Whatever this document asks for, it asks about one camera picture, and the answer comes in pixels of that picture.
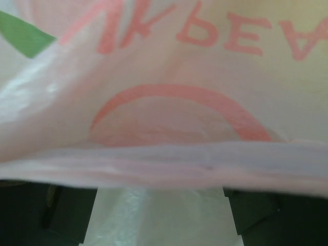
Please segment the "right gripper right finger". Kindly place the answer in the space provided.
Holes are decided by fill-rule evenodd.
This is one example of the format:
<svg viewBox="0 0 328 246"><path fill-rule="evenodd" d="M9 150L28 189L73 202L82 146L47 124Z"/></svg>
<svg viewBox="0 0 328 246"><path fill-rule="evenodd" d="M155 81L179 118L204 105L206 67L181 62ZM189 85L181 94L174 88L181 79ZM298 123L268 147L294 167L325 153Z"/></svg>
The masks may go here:
<svg viewBox="0 0 328 246"><path fill-rule="evenodd" d="M327 246L327 199L223 190L237 234L250 246Z"/></svg>

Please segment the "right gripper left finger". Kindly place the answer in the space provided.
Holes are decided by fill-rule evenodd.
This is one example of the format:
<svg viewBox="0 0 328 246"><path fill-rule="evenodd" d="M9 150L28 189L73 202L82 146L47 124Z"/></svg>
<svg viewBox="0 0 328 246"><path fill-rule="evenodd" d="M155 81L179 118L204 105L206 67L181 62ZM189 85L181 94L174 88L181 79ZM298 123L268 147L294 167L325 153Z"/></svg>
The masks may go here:
<svg viewBox="0 0 328 246"><path fill-rule="evenodd" d="M96 189L1 181L1 245L80 245Z"/></svg>

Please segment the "pink plastic bag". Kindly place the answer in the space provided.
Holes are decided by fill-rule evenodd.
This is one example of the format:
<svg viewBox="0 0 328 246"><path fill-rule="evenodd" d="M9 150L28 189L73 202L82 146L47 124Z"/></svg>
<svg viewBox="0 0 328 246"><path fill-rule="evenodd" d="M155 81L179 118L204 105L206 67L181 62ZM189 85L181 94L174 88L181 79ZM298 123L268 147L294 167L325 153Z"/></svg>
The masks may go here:
<svg viewBox="0 0 328 246"><path fill-rule="evenodd" d="M327 1L1 1L1 187L97 189L86 245L232 245L223 191L327 198Z"/></svg>

